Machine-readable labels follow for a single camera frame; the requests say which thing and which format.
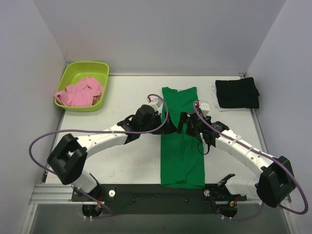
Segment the green plastic basin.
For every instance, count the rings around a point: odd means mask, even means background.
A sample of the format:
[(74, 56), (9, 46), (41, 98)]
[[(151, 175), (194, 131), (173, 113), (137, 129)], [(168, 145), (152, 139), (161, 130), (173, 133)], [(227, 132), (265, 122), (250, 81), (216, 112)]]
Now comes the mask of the green plastic basin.
[(58, 89), (56, 92), (66, 90), (66, 86), (70, 84), (75, 84), (85, 77), (95, 77), (100, 82), (100, 84), (104, 86), (103, 94), (98, 101), (96, 101), (92, 106), (71, 107), (61, 105), (54, 98), (55, 105), (65, 110), (74, 112), (94, 112), (100, 109), (104, 100), (104, 95), (107, 88), (107, 82), (109, 77), (109, 66), (106, 63), (81, 61), (69, 64), (60, 79)]

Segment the green t shirt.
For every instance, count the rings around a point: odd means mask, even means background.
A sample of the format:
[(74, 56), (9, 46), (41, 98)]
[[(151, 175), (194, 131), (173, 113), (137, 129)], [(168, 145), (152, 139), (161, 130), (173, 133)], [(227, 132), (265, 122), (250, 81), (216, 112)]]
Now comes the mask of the green t shirt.
[[(175, 127), (182, 112), (193, 109), (198, 100), (197, 88), (175, 90), (162, 88), (162, 94), (169, 108), (171, 121)], [(179, 189), (200, 189), (205, 185), (204, 155), (198, 150), (199, 140), (182, 133), (161, 136), (160, 181), (161, 186)]]

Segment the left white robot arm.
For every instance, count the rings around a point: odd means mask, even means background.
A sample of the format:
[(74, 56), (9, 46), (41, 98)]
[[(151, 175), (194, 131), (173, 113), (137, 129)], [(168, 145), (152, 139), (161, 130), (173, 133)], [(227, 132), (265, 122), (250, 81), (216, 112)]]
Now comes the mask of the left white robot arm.
[(162, 114), (152, 105), (142, 105), (134, 115), (126, 117), (104, 134), (74, 137), (64, 135), (47, 159), (59, 180), (64, 185), (71, 184), (82, 190), (88, 200), (96, 200), (100, 194), (100, 184), (83, 168), (92, 155), (108, 148), (124, 145), (137, 140), (142, 132), (154, 135), (175, 133), (169, 113)]

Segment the white t shirt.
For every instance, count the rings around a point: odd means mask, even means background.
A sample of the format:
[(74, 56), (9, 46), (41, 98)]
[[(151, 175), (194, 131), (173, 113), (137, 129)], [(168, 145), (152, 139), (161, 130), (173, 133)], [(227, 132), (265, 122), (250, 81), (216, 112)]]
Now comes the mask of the white t shirt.
[(219, 106), (217, 95), (216, 95), (216, 86), (211, 86), (211, 95), (213, 98), (214, 106), (219, 112), (226, 112), (226, 111), (245, 111), (247, 108), (222, 108)]

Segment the black t shirt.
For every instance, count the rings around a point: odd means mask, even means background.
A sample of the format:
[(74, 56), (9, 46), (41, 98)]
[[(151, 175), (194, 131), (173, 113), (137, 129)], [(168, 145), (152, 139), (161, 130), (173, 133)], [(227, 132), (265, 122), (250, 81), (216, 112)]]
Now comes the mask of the black t shirt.
[(254, 78), (238, 80), (216, 80), (216, 97), (221, 108), (259, 108), (260, 93)]

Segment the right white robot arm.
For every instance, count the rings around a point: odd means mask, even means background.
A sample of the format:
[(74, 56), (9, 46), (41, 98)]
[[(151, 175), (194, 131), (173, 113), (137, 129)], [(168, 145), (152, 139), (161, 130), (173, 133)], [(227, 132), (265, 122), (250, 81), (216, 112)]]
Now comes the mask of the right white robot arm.
[(259, 197), (266, 205), (277, 207), (297, 186), (292, 180), (290, 161), (284, 156), (276, 158), (265, 154), (242, 140), (227, 125), (220, 121), (211, 122), (200, 109), (182, 112), (177, 132), (186, 127), (186, 134), (204, 141), (236, 158), (253, 172), (250, 178), (231, 176), (225, 183), (232, 195)]

